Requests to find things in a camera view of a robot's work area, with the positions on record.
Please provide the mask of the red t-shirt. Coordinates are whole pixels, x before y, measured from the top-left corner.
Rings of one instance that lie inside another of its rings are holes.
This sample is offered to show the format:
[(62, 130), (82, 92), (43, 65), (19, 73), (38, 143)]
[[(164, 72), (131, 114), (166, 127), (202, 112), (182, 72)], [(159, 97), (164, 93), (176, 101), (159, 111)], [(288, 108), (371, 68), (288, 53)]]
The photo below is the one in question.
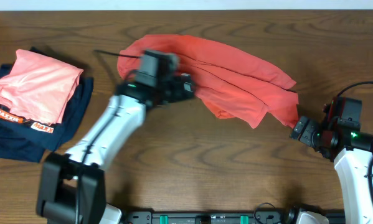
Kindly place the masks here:
[(149, 34), (121, 50), (120, 77), (141, 65), (147, 49), (178, 56), (179, 73), (190, 74), (196, 97), (219, 119), (240, 118), (256, 128), (267, 113), (294, 127), (299, 119), (296, 82), (277, 66), (235, 47), (191, 35)]

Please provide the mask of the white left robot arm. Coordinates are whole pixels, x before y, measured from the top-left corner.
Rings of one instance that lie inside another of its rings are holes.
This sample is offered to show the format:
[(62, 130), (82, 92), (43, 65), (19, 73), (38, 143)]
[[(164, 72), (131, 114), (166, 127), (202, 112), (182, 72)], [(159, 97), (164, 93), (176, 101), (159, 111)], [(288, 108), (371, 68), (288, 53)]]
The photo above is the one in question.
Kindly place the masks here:
[(190, 100), (189, 74), (153, 77), (132, 71), (117, 85), (92, 129), (65, 154), (50, 153), (42, 164), (36, 213), (48, 223), (120, 223), (122, 211), (107, 203), (105, 171), (154, 107)]

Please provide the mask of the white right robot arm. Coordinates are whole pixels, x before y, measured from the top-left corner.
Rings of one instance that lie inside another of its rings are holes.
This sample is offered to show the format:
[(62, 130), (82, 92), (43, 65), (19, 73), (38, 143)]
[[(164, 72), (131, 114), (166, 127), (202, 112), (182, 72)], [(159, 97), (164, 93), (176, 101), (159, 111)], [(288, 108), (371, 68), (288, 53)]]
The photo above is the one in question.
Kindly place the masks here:
[(373, 223), (373, 135), (361, 132), (362, 102), (335, 96), (317, 122), (302, 116), (290, 138), (334, 164), (346, 223)]

